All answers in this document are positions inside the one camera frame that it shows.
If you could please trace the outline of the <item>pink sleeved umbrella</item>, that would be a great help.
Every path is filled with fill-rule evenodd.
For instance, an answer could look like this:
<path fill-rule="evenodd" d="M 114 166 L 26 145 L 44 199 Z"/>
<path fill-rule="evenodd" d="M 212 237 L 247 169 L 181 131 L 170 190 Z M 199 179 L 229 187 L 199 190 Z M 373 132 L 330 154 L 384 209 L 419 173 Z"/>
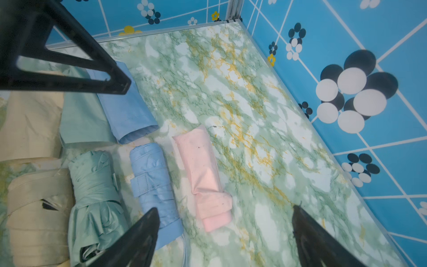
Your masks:
<path fill-rule="evenodd" d="M 206 232 L 232 221 L 232 196 L 221 186 L 218 164 L 204 125 L 175 136 L 183 166 L 195 198 L 196 215 Z"/>

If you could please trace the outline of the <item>beige umbrella sleeve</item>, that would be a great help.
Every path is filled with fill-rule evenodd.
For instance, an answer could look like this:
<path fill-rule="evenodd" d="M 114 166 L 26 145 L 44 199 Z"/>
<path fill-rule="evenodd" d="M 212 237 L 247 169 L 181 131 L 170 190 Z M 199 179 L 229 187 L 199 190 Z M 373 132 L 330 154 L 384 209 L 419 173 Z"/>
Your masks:
<path fill-rule="evenodd" d="M 12 91 L 1 127 L 1 161 L 58 159 L 64 92 Z"/>

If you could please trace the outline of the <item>mint green umbrella sleeve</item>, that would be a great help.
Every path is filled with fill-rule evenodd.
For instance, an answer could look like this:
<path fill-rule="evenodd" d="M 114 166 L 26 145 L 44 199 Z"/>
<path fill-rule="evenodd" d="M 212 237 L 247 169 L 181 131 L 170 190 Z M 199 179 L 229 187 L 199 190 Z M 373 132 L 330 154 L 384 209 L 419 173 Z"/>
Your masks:
<path fill-rule="evenodd" d="M 87 71 L 60 63 L 20 57 L 18 67 L 32 72 L 59 72 L 66 77 L 89 79 Z M 116 143 L 98 96 L 95 93 L 67 92 L 60 124 L 66 148 L 98 148 Z"/>

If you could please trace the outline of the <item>blue sleeved umbrella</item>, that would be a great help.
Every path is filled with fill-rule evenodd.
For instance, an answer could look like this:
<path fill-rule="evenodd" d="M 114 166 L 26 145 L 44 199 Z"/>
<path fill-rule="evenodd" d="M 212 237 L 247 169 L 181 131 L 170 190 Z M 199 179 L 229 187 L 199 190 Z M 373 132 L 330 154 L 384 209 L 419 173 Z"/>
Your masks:
<path fill-rule="evenodd" d="M 134 142 L 159 129 L 159 125 L 139 93 L 130 70 L 123 62 L 118 67 L 130 78 L 125 95 L 98 94 L 113 136 L 121 145 Z"/>

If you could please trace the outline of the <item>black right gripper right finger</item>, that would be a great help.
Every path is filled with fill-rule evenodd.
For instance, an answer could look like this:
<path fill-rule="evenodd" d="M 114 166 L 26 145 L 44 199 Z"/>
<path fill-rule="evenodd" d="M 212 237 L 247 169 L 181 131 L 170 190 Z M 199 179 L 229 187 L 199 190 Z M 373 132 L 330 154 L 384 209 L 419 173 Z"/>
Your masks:
<path fill-rule="evenodd" d="M 293 234 L 303 267 L 363 267 L 300 205 L 293 206 Z"/>

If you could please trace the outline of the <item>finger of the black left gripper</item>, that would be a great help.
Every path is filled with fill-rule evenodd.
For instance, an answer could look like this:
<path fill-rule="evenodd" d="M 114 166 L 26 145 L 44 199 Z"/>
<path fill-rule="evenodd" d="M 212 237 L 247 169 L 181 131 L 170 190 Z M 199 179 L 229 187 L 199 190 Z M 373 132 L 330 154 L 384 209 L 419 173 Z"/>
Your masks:
<path fill-rule="evenodd" d="M 90 59 L 46 47 L 57 27 Z M 105 72 L 109 80 L 91 80 L 21 70 L 19 57 Z M 60 1 L 1 1 L 1 90 L 58 91 L 124 95 L 130 78 Z"/>

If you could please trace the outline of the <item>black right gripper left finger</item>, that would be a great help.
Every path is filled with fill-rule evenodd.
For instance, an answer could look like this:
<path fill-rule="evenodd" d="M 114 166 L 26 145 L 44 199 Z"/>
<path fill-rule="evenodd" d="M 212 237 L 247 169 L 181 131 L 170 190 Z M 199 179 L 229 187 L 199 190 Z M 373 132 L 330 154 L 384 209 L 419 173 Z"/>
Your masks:
<path fill-rule="evenodd" d="M 158 209 L 152 208 L 90 266 L 149 267 L 155 252 L 159 227 Z"/>

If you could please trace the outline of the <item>beige umbrella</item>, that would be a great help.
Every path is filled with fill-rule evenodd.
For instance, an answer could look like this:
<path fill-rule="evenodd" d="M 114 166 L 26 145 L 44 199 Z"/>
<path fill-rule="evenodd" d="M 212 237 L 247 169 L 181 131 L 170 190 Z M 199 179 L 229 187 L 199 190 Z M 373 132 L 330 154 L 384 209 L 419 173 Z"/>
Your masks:
<path fill-rule="evenodd" d="M 7 229 L 17 267 L 55 267 L 70 258 L 68 224 L 74 206 L 66 169 L 32 172 L 8 187 Z"/>

